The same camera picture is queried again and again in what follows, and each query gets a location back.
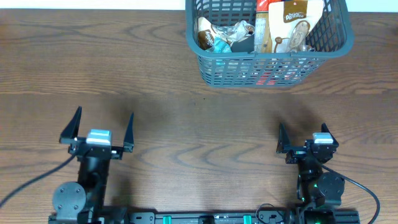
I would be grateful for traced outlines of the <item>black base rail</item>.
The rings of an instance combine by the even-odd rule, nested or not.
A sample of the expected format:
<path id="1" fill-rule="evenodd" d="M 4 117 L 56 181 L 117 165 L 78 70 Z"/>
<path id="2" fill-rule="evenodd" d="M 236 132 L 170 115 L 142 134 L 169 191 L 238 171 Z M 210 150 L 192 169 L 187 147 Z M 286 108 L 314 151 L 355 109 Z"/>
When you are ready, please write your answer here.
<path id="1" fill-rule="evenodd" d="M 300 218 L 294 212 L 261 209 L 257 212 L 231 213 L 154 213 L 133 212 L 125 208 L 106 207 L 98 217 L 79 213 L 75 219 L 49 216 L 48 223 L 123 223 L 123 224 L 261 224 L 261 223 L 337 223 L 360 224 L 359 213 L 354 210 L 315 211 L 307 210 Z"/>

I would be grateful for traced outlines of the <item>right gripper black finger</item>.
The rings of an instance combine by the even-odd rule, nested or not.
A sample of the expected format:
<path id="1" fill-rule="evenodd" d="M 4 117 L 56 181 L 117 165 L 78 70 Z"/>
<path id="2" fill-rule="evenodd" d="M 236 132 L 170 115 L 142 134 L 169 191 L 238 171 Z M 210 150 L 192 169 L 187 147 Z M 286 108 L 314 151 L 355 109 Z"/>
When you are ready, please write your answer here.
<path id="1" fill-rule="evenodd" d="M 291 148 L 290 145 L 290 139 L 287 134 L 287 131 L 285 129 L 285 126 L 280 123 L 279 124 L 279 138 L 278 138 L 278 143 L 277 143 L 277 148 L 276 148 L 276 153 L 278 154 L 285 154 L 287 153 Z"/>
<path id="2" fill-rule="evenodd" d="M 323 124 L 321 125 L 321 133 L 330 133 L 330 134 L 332 135 L 332 133 L 331 133 L 330 130 L 328 129 L 328 126 L 327 126 L 325 123 L 323 123 Z M 339 146 L 339 143 L 338 143 L 338 141 L 335 139 L 335 137 L 334 137 L 333 135 L 332 135 L 332 137 L 333 137 L 334 142 L 333 142 L 333 144 L 330 144 L 330 145 Z"/>

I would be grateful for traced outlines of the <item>teal white snack packet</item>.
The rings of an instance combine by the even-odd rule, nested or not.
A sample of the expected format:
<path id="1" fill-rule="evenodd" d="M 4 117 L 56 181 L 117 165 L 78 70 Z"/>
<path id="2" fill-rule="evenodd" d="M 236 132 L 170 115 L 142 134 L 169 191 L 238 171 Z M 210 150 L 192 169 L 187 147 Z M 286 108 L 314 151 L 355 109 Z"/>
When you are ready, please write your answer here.
<path id="1" fill-rule="evenodd" d="M 206 52 L 210 53 L 231 53 L 231 47 L 227 42 L 225 42 L 223 39 L 216 37 L 214 39 L 213 45 L 209 48 L 206 49 Z"/>

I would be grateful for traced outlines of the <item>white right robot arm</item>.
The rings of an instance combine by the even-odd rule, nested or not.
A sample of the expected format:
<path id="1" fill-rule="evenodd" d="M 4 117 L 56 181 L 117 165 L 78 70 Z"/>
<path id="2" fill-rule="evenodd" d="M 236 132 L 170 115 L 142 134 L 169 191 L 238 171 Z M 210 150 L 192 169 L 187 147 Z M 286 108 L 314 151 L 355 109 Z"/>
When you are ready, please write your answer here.
<path id="1" fill-rule="evenodd" d="M 333 158 L 338 146 L 325 123 L 303 146 L 293 146 L 285 126 L 279 124 L 276 153 L 285 154 L 285 162 L 298 167 L 297 198 L 302 204 L 295 208 L 295 223 L 336 223 L 334 209 L 341 205 L 345 180 L 323 165 Z"/>

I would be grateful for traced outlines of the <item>beige Paritree dried food bag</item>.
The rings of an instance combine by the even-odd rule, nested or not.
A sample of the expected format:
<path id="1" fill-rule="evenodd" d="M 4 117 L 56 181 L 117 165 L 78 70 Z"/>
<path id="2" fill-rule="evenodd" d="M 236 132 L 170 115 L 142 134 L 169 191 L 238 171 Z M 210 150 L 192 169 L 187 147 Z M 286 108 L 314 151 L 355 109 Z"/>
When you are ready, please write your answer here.
<path id="1" fill-rule="evenodd" d="M 233 26 L 217 26 L 205 17 L 198 19 L 197 39 L 201 49 L 209 49 L 216 37 L 223 39 L 231 47 L 236 42 L 241 42 L 255 33 L 255 27 L 246 21 L 237 22 Z"/>

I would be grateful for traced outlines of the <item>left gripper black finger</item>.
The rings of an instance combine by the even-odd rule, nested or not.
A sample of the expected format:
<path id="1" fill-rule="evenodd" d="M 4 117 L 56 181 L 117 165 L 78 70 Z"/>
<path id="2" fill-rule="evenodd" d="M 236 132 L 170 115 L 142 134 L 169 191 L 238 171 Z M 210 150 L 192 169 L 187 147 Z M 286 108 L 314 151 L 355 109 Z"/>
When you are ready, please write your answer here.
<path id="1" fill-rule="evenodd" d="M 127 124 L 124 141 L 123 141 L 124 152 L 132 152 L 134 148 L 133 121 L 134 121 L 134 113 L 130 115 L 129 122 Z"/>
<path id="2" fill-rule="evenodd" d="M 76 109 L 73 118 L 67 124 L 65 129 L 60 134 L 59 143 L 60 144 L 73 144 L 78 139 L 78 130 L 80 127 L 80 120 L 82 114 L 82 107 L 79 106 Z"/>

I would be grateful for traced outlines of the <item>spaghetti packet orange and tan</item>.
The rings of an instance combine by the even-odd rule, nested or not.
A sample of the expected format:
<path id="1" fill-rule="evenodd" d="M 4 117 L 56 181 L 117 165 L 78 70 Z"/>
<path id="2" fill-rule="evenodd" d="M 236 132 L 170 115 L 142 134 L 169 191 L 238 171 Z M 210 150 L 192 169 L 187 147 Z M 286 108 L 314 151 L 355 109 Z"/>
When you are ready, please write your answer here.
<path id="1" fill-rule="evenodd" d="M 269 27 L 269 4 L 280 0 L 257 0 L 254 33 L 254 51 L 257 53 L 271 53 L 272 40 Z"/>

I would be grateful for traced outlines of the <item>grey plastic basket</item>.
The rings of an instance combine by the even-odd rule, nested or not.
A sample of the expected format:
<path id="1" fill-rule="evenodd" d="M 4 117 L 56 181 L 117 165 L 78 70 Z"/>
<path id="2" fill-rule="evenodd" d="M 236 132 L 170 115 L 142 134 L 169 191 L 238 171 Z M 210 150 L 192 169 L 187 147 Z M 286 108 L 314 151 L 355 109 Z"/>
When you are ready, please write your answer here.
<path id="1" fill-rule="evenodd" d="M 354 44 L 345 0 L 325 0 L 323 14 L 305 43 L 313 52 L 251 53 L 251 40 L 241 52 L 210 53 L 198 43 L 198 20 L 204 17 L 218 26 L 232 26 L 256 19 L 256 0 L 186 0 L 186 40 L 196 54 L 202 79 L 212 87 L 292 86 L 304 80 L 330 58 L 347 54 Z"/>

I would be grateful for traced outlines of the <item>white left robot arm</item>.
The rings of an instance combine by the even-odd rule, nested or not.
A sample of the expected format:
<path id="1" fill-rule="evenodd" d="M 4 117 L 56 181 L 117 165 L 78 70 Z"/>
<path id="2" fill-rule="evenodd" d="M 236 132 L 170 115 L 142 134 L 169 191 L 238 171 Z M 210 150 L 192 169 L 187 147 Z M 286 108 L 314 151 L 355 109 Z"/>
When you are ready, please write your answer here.
<path id="1" fill-rule="evenodd" d="M 134 147 L 133 121 L 127 124 L 122 146 L 112 145 L 112 132 L 91 129 L 87 137 L 79 137 L 82 107 L 60 134 L 59 142 L 68 145 L 68 153 L 80 163 L 78 180 L 65 182 L 53 193 L 55 213 L 49 223 L 129 223 L 126 207 L 104 205 L 111 160 L 121 160 Z"/>

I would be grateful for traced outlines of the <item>beige Paritree snack bag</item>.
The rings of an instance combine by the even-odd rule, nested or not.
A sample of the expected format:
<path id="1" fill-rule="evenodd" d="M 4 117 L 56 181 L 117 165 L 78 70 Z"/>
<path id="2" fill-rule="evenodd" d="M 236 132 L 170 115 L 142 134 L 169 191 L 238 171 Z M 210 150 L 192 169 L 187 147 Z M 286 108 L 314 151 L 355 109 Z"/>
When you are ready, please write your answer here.
<path id="1" fill-rule="evenodd" d="M 323 14 L 322 0 L 279 1 L 269 4 L 273 53 L 305 50 L 305 38 Z"/>

